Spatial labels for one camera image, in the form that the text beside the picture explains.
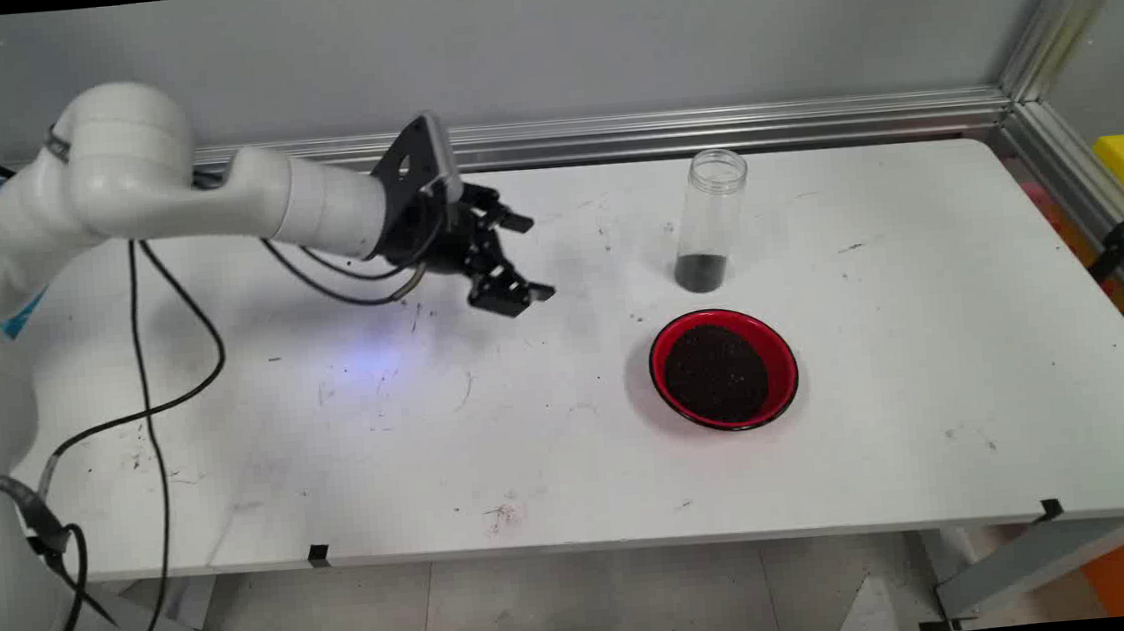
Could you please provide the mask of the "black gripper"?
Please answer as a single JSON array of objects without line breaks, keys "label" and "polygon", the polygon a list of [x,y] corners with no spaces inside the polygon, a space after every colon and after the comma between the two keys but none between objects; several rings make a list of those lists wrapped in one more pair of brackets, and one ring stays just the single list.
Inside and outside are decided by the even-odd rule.
[{"label": "black gripper", "polygon": [[446,188],[433,187],[406,204],[383,232],[378,253],[395,267],[426,265],[438,274],[464,274],[471,308],[518,316],[536,301],[549,301],[556,288],[528,281],[501,251],[487,251],[482,229],[497,226],[522,234],[535,220],[504,205],[500,192],[489,186],[463,184],[455,200]]}]

